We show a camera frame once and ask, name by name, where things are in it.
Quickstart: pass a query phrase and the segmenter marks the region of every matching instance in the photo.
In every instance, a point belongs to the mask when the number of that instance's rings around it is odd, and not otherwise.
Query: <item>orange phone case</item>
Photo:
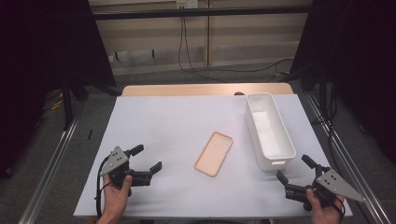
[[[195,163],[195,169],[206,175],[215,176],[232,144],[233,139],[230,136],[213,132]]]

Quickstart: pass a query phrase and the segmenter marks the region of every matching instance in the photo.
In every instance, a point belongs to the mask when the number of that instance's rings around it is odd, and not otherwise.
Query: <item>white plastic bin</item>
[[[284,169],[295,157],[296,151],[279,116],[273,95],[248,95],[246,118],[260,168],[264,171]]]

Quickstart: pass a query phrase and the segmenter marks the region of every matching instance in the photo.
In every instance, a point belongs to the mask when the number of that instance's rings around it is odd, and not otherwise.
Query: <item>gray carpet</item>
[[[227,66],[227,69],[255,70],[264,68],[268,64]],[[278,72],[289,71],[290,62],[280,64]],[[256,73],[233,73],[224,71],[199,72],[201,76],[221,79],[225,82],[266,82],[273,78],[277,81],[281,77],[273,77],[275,68]],[[177,83],[218,83],[218,81],[199,77],[194,73],[183,71],[168,71],[151,74],[140,74],[116,77],[118,90],[127,85],[144,84],[177,84]],[[302,92],[299,80],[290,83],[293,90],[298,93],[305,112],[310,120],[315,114]],[[82,192],[85,180],[100,146],[106,130],[108,119],[111,115],[116,98],[103,94],[96,88],[87,87],[91,94],[83,104],[74,100],[74,108],[82,107],[81,118],[68,144],[64,156],[59,164],[56,176],[36,217],[36,223],[86,223],[86,220],[73,217],[79,195]],[[318,87],[313,90],[318,95]],[[14,176],[10,179],[0,180],[0,223],[17,223],[35,192],[39,180],[57,147],[63,134],[64,112],[62,107],[44,113],[40,125],[35,131],[31,144],[13,167]],[[333,165],[327,136],[320,125],[313,125],[319,142]],[[359,167],[361,174],[371,186],[375,195],[384,206],[389,218],[396,220],[396,166],[383,156],[372,136],[363,133],[360,124],[353,113],[349,111],[342,99],[338,101],[338,112],[334,119],[334,129],[340,135],[343,143],[351,154],[354,162]],[[339,160],[338,165],[346,180],[350,178]],[[358,206],[349,203],[353,217],[346,217],[344,223],[367,223]],[[364,214],[371,218],[365,205],[362,206]],[[278,223],[309,223],[309,218],[280,219]]]

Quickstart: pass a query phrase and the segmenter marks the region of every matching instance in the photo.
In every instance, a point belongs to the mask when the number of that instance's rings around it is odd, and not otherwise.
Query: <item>black cable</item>
[[[235,72],[235,73],[255,73],[255,72],[262,72],[262,71],[265,71],[265,70],[270,69],[270,68],[272,68],[272,67],[275,67],[275,68],[276,68],[280,63],[283,63],[283,62],[286,62],[286,61],[293,61],[293,59],[283,59],[283,60],[280,60],[280,61],[278,61],[278,62],[276,62],[276,63],[273,63],[273,64],[271,64],[271,65],[269,65],[269,66],[267,66],[267,67],[260,68],[260,69],[255,69],[255,70],[234,70],[234,69],[225,69],[225,68],[204,68],[204,69],[195,69],[195,68],[192,67],[192,64],[191,64],[190,53],[189,53],[189,44],[188,44],[188,40],[187,40],[187,26],[186,26],[186,20],[185,20],[184,17],[181,18],[181,22],[182,22],[182,24],[181,24],[180,45],[179,45],[179,48],[178,48],[177,60],[178,60],[178,65],[179,65],[180,69],[183,70],[184,72],[187,72],[187,73],[194,73],[194,74],[198,75],[199,77],[209,78],[209,79],[213,79],[213,80],[216,80],[216,81],[219,81],[219,82],[227,83],[226,81],[220,80],[220,79],[217,79],[217,78],[202,76],[202,75],[199,74],[198,72],[204,72],[204,71],[222,71],[222,72]],[[192,71],[189,71],[189,70],[184,69],[184,68],[181,66],[181,63],[180,63],[180,52],[181,52],[181,44],[182,44],[182,42],[183,42],[183,32],[184,32],[184,41],[185,41],[185,45],[186,45],[187,56],[188,56],[190,68],[191,68]],[[273,80],[273,79],[275,78],[275,76],[276,76],[276,73],[274,74],[273,77],[271,77],[271,78],[270,78],[268,81],[266,81],[266,82],[270,82],[271,80]]]
[[[335,197],[335,199],[336,199],[338,202],[340,202],[340,204],[341,204],[341,206],[342,206],[343,217],[344,217],[345,214],[346,214],[346,207],[344,206],[344,202],[341,201],[338,197]]]
[[[332,161],[334,163],[334,166],[338,172],[338,174],[344,178],[338,163],[335,159],[334,153],[332,151],[332,132],[333,132],[333,119],[337,113],[338,110],[338,104],[337,104],[337,92],[336,92],[336,88],[334,86],[334,84],[332,84],[332,92],[331,92],[331,96],[330,96],[330,103],[328,105],[327,111],[329,113],[329,116],[325,116],[325,115],[320,115],[318,118],[316,118],[315,120],[311,121],[311,124],[320,124],[320,123],[328,123],[329,124],[329,131],[328,131],[328,145],[329,145],[329,151],[331,153],[331,157],[332,157]],[[359,210],[361,211],[361,214],[363,215],[364,219],[366,220],[366,222],[368,224],[371,224],[369,218],[366,216],[366,214],[363,212],[361,205],[356,202],[356,205],[358,206]]]
[[[311,69],[313,66],[315,66],[316,64],[317,64],[317,62],[307,63],[306,65],[299,68],[297,71],[294,71],[294,72],[290,73],[288,76],[283,77],[278,82],[290,82],[294,79],[297,79],[297,78],[301,77],[302,74],[306,73],[309,69]]]
[[[102,186],[102,188],[100,189],[100,191],[102,192],[102,190],[105,188],[105,187],[107,187],[107,186],[109,186],[111,183],[113,183],[113,182],[108,182],[107,184],[105,184],[104,186]]]
[[[100,218],[102,216],[102,207],[101,207],[102,189],[105,187],[105,186],[103,186],[100,189],[100,173],[102,172],[102,168],[105,165],[105,163],[106,163],[106,161],[108,160],[109,157],[110,156],[105,157],[105,159],[100,164],[99,171],[98,171],[98,176],[97,176],[97,179],[96,179],[96,197],[95,197],[95,200],[96,200],[96,214],[98,215],[98,218]]]
[[[183,32],[184,32],[184,39],[185,39],[185,43],[186,43],[187,57],[188,57],[188,59],[189,59],[189,64],[190,64],[190,67],[191,67],[191,69],[192,69],[192,72],[191,72],[191,71],[188,71],[188,70],[186,70],[186,69],[184,69],[184,68],[181,66],[181,63],[180,63],[180,52],[181,52],[181,44],[182,44],[182,42],[183,42]],[[183,70],[184,72],[187,72],[187,73],[194,73],[194,74],[196,74],[198,77],[208,78],[208,79],[212,79],[212,80],[219,81],[219,82],[222,82],[222,83],[226,83],[226,81],[223,81],[223,80],[220,80],[220,79],[217,79],[217,78],[214,78],[214,77],[202,76],[201,74],[199,74],[199,73],[192,67],[191,60],[190,60],[190,53],[189,53],[189,45],[188,45],[188,43],[187,43],[186,20],[185,20],[184,17],[181,17],[181,35],[180,35],[180,45],[179,45],[179,48],[178,48],[178,66],[179,66],[180,69]]]
[[[342,209],[340,209],[338,206],[336,206],[334,203],[332,203],[332,207],[340,214],[340,222],[344,219],[344,216],[346,214],[346,208],[344,206],[344,203],[341,202]]]

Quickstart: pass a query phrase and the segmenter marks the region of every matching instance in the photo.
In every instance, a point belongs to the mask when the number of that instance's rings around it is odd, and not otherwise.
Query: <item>person's arm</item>
[[[341,220],[341,214],[332,206],[322,208],[320,200],[314,195],[312,189],[306,190],[306,197],[312,205],[312,223],[313,224],[338,224]],[[340,210],[342,209],[344,197],[337,195],[337,199],[334,200],[334,205]]]
[[[110,181],[108,175],[103,176],[104,186],[110,183]],[[132,181],[132,177],[127,175],[125,176],[121,189],[117,189],[113,184],[109,184],[104,188],[105,208],[96,224],[113,224],[121,220],[128,202],[128,191],[132,186]]]

